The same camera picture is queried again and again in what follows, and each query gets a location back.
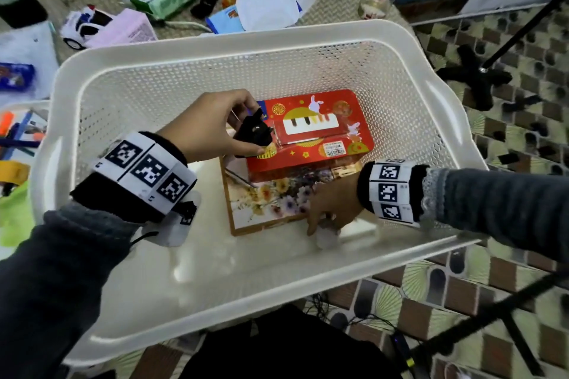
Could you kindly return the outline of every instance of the white rabbit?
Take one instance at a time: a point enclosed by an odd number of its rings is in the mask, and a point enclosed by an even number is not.
[[[349,134],[359,136],[359,133],[357,131],[358,127],[359,127],[359,122],[354,123],[352,125],[348,125],[348,130],[350,131]]]
[[[309,105],[309,110],[314,111],[315,113],[320,114],[320,104],[323,104],[324,102],[322,102],[321,100],[316,101],[314,100],[314,95],[312,95],[310,97],[310,105]]]

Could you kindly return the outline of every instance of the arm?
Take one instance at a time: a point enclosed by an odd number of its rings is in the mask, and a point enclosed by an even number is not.
[[[311,199],[309,234],[324,212],[336,214],[338,228],[364,208],[373,212],[372,166],[367,163],[359,174],[317,190]],[[569,262],[569,179],[418,165],[408,182],[415,221],[425,214],[457,229],[485,233],[501,243]],[[351,200],[340,200],[340,192],[349,192]]]
[[[182,163],[263,149],[236,141],[257,103],[246,90],[200,96],[151,137]],[[65,355],[99,315],[101,290],[130,251],[147,220],[164,216],[98,173],[71,192],[73,202],[44,215],[44,223],[0,261],[0,365],[2,377],[51,378]]]

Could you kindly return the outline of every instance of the black pants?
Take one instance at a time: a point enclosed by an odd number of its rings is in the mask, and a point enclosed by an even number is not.
[[[253,337],[252,321],[210,333],[180,379],[219,370],[271,377],[290,370],[302,376],[326,371],[337,375],[369,372],[381,379],[401,379],[392,362],[373,343],[352,339],[291,304],[254,322],[258,334]]]

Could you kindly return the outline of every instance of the toy car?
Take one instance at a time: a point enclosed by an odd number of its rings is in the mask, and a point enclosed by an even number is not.
[[[102,30],[113,15],[95,9],[95,5],[87,5],[81,11],[71,11],[62,25],[59,34],[69,47],[84,50],[85,43]]]

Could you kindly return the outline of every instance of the red box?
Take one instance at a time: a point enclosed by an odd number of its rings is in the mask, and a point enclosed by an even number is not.
[[[247,158],[253,182],[296,176],[307,170],[350,165],[374,142],[356,95],[336,90],[259,101],[274,128],[266,152]]]

